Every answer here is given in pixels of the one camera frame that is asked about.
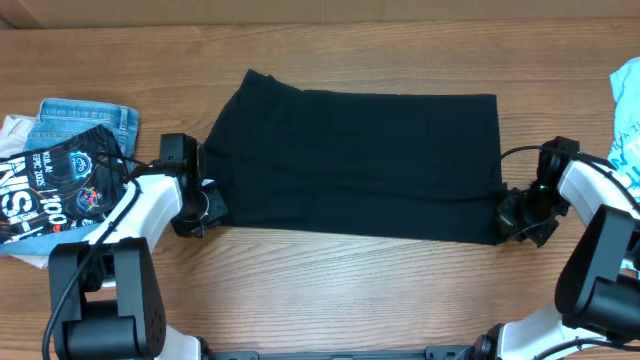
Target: black cable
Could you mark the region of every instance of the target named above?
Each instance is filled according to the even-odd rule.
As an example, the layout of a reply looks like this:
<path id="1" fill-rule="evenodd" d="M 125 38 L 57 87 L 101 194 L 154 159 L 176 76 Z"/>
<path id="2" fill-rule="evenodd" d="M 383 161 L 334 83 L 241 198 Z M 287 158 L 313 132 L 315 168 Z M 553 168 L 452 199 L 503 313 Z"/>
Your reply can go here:
<path id="1" fill-rule="evenodd" d="M 96 154 L 96 155 L 104 155 L 104 156 L 111 156 L 111 157 L 114 157 L 114 158 L 116 158 L 116 159 L 120 159 L 120 160 L 124 160 L 124 161 L 130 161 L 130 162 L 132 162 L 132 163 L 134 163 L 134 164 L 138 164 L 138 165 L 140 165 L 140 166 L 149 167 L 149 164 L 147 164 L 147 163 L 145 163 L 145 162 L 143 162 L 143 161 L 140 161 L 140 160 L 134 159 L 134 158 L 132 158 L 132 157 L 128 157 L 128 156 L 124 156 L 124 155 L 120 155 L 120 154 L 114 154 L 114 153 L 110 153 L 110 152 L 106 152 L 106 151 L 97 151 L 97 152 L 95 152 L 95 153 L 93 153 L 93 154 Z"/>
<path id="2" fill-rule="evenodd" d="M 624 197 L 627 198 L 627 201 L 629 201 L 629 203 L 631 204 L 633 209 L 638 211 L 638 212 L 640 212 L 640 204 L 638 204 L 638 202 L 633 197 L 633 195 L 631 195 L 631 193 L 629 193 L 629 190 L 627 190 L 627 188 L 625 188 L 624 185 L 622 185 L 620 183 L 620 181 L 618 181 L 616 178 L 613 177 L 613 171 L 604 170 L 603 168 L 601 168 L 600 166 L 596 165 L 595 163 L 585 159 L 585 156 L 582 155 L 582 154 L 575 154 L 575 153 L 572 153 L 572 152 L 569 152 L 569 151 L 565 151 L 565 150 L 561 150 L 561 149 L 557 149 L 557 148 L 553 148 L 553 147 L 549 147 L 549 146 L 530 145 L 530 146 L 521 146 L 521 147 L 513 148 L 513 149 L 505 152 L 504 154 L 502 154 L 500 156 L 500 161 L 502 161 L 504 158 L 506 158 L 507 156 L 509 156 L 509 155 L 511 155 L 513 153 L 520 152 L 520 151 L 525 151 L 525 150 L 540 150 L 540 151 L 547 151 L 547 152 L 551 152 L 551 153 L 566 155 L 566 156 L 569 156 L 572 160 L 580 161 L 580 162 L 583 162 L 583 163 L 587 164 L 589 167 L 593 168 L 594 170 L 596 170 L 597 172 L 602 174 L 605 178 L 609 179 L 609 181 L 611 181 L 618 188 L 618 190 L 620 190 L 620 192 L 622 192 Z"/>
<path id="3" fill-rule="evenodd" d="M 129 201 L 129 203 L 122 210 L 122 212 L 118 214 L 118 216 L 109 224 L 109 227 L 107 228 L 107 230 L 100 236 L 100 238 L 98 238 L 96 243 L 93 244 L 93 246 L 91 246 L 91 250 L 89 250 L 89 252 L 84 257 L 84 259 L 82 259 L 82 261 L 80 262 L 80 265 L 78 265 L 78 269 L 69 280 L 69 283 L 67 284 L 67 287 L 64 289 L 64 292 L 62 293 L 60 300 L 58 300 L 58 303 L 56 304 L 55 309 L 51 312 L 51 317 L 49 318 L 49 323 L 47 324 L 47 328 L 44 332 L 44 338 L 42 339 L 42 359 L 43 360 L 51 359 L 51 357 L 49 356 L 49 343 L 51 341 L 51 335 L 53 334 L 53 327 L 55 326 L 55 323 L 58 321 L 58 317 L 60 316 L 62 307 L 64 306 L 64 303 L 67 301 L 69 294 L 71 294 L 71 290 L 73 289 L 73 286 L 78 282 L 78 280 L 80 279 L 80 276 L 82 276 L 84 272 L 89 268 L 89 264 L 93 264 L 94 258 L 97 258 L 100 245 L 104 243 L 107 237 L 115 230 L 115 228 L 122 221 L 122 219 L 127 215 L 127 213 L 129 213 L 133 205 L 135 205 L 136 201 L 138 201 L 138 197 L 140 197 L 140 194 L 142 193 L 142 190 L 140 189 L 140 184 L 135 179 L 131 180 L 131 182 L 136 187 L 136 191 L 133 193 L 133 198 L 131 199 L 131 201 Z"/>
<path id="4" fill-rule="evenodd" d="M 547 349 L 542 352 L 540 355 L 534 357 L 534 360 L 543 360 L 548 358 L 549 356 L 559 353 L 561 351 L 570 349 L 572 347 L 578 347 L 580 351 L 582 351 L 583 345 L 595 345 L 595 346 L 603 346 L 616 350 L 630 351 L 630 352 L 640 352 L 640 347 L 638 346 L 629 346 L 629 345 L 616 345 L 609 341 L 603 340 L 595 340 L 595 339 L 576 339 L 573 341 L 566 342 L 564 344 L 556 345 L 552 348 Z"/>

